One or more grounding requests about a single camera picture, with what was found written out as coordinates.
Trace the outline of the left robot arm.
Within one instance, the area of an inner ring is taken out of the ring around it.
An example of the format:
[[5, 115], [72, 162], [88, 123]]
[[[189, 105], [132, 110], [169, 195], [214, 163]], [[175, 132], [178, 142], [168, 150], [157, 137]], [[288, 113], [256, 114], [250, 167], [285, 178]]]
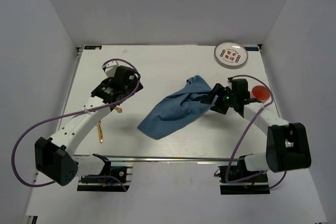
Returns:
[[61, 186], [68, 185], [75, 177], [93, 176], [104, 182], [110, 178], [111, 162], [104, 156], [75, 157], [80, 143], [132, 94], [143, 86], [139, 74], [126, 66], [115, 66], [92, 92], [83, 106], [82, 114], [75, 115], [65, 126], [48, 139], [40, 137], [35, 143], [35, 163], [38, 171]]

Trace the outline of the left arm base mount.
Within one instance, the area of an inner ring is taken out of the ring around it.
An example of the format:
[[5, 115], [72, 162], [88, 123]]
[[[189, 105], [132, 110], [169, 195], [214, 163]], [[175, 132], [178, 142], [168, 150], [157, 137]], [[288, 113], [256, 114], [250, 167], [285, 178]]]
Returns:
[[80, 177], [77, 191], [125, 193], [128, 191], [133, 175], [133, 164], [113, 162], [109, 173], [97, 178], [97, 175]]

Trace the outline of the blue cloth napkin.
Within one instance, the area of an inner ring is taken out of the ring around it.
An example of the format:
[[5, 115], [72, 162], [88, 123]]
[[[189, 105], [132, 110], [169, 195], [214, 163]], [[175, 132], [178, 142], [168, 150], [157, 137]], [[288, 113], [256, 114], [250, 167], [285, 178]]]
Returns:
[[146, 136], [160, 140], [197, 120], [210, 109], [201, 103], [211, 91], [211, 87], [199, 75], [186, 80], [181, 90], [160, 101], [138, 125], [138, 130]]

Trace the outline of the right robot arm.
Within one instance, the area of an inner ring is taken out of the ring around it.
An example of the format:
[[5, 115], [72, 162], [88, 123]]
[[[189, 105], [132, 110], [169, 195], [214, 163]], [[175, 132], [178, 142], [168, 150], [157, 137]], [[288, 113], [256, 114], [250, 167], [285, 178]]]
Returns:
[[251, 98], [246, 75], [230, 77], [228, 82], [230, 85], [226, 87], [216, 84], [201, 103], [210, 105], [212, 111], [220, 114], [232, 108], [248, 120], [249, 125], [257, 126], [266, 135], [265, 152], [240, 157], [242, 165], [237, 168], [238, 177], [247, 182], [256, 172], [309, 168], [311, 154], [305, 126], [282, 119], [268, 109], [269, 103]]

